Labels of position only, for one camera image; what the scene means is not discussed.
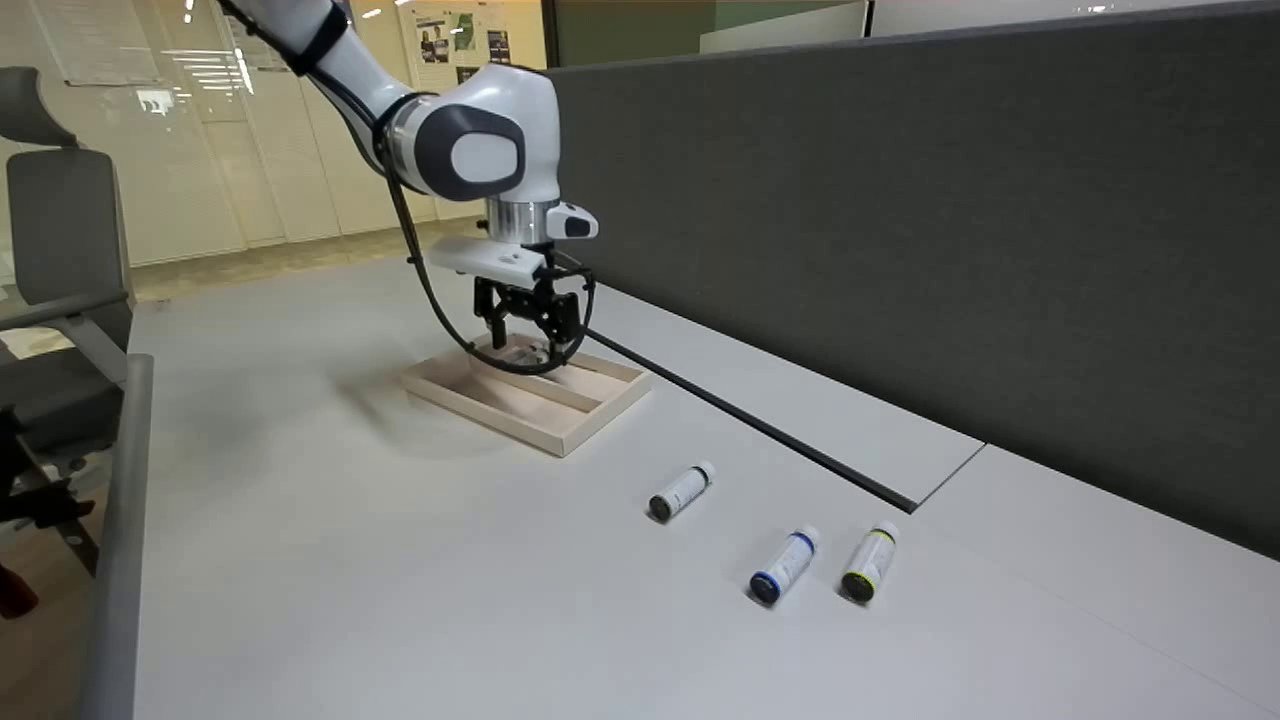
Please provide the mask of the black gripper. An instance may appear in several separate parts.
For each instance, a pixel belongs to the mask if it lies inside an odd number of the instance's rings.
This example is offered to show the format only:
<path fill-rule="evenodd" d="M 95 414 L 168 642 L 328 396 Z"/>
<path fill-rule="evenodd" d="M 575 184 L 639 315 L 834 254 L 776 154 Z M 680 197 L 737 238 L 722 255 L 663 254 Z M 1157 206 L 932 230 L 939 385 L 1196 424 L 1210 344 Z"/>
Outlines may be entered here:
<path fill-rule="evenodd" d="M 474 311 L 486 320 L 487 354 L 503 344 L 514 315 L 532 320 L 550 336 L 545 369 L 561 369 L 572 342 L 586 333 L 579 300 L 556 298 L 550 285 L 510 288 L 497 281 L 481 281 L 474 288 Z"/>

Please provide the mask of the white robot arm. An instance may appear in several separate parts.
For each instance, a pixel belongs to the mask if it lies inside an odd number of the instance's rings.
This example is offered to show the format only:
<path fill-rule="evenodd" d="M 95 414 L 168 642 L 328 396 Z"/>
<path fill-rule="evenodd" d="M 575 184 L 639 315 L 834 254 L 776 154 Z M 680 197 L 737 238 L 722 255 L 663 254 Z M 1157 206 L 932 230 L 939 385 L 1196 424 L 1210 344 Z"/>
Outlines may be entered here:
<path fill-rule="evenodd" d="M 337 109 L 383 182 L 408 264 L 442 329 L 481 364 L 545 377 L 587 336 L 598 281 L 561 243 L 602 222 L 561 193 L 561 98 L 545 71 L 486 66 L 447 94 L 400 86 L 363 44 L 350 0 L 220 0 Z M 481 200 L 481 239 L 422 243 L 408 193 Z"/>

